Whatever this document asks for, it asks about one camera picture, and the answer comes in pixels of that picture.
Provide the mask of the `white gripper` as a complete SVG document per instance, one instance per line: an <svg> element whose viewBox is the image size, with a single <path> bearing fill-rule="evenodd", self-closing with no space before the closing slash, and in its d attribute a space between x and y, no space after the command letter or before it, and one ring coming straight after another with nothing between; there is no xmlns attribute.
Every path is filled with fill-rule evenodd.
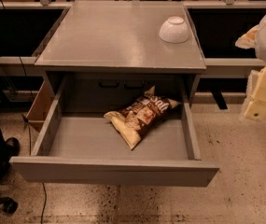
<svg viewBox="0 0 266 224"><path fill-rule="evenodd" d="M257 25L252 27L236 40L235 46L240 49L253 49L258 29ZM251 120L266 118L266 67L260 71L252 70L248 77L243 117Z"/></svg>

